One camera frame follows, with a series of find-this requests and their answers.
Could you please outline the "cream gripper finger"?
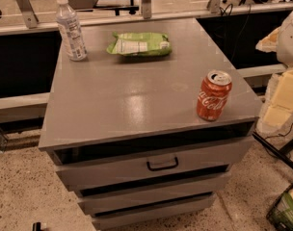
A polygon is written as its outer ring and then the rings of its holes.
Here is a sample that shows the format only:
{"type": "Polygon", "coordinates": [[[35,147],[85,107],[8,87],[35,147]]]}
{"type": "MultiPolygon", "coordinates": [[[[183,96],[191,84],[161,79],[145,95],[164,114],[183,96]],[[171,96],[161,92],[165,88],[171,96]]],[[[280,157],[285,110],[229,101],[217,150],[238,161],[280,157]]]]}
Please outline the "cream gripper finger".
{"type": "Polygon", "coordinates": [[[270,53],[277,51],[279,28],[273,30],[268,36],[261,39],[255,48],[259,51],[270,53]]]}
{"type": "Polygon", "coordinates": [[[278,80],[263,117],[265,124],[276,128],[280,128],[293,114],[293,68],[281,74],[278,80]]]}

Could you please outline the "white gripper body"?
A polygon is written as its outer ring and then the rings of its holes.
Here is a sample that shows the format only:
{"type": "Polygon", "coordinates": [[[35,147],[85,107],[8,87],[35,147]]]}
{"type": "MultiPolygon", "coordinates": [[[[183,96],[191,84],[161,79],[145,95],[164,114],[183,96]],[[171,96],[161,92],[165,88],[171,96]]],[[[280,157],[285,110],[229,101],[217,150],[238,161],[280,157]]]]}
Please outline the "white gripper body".
{"type": "Polygon", "coordinates": [[[293,67],[293,11],[283,20],[280,26],[277,59],[279,62],[293,67]]]}

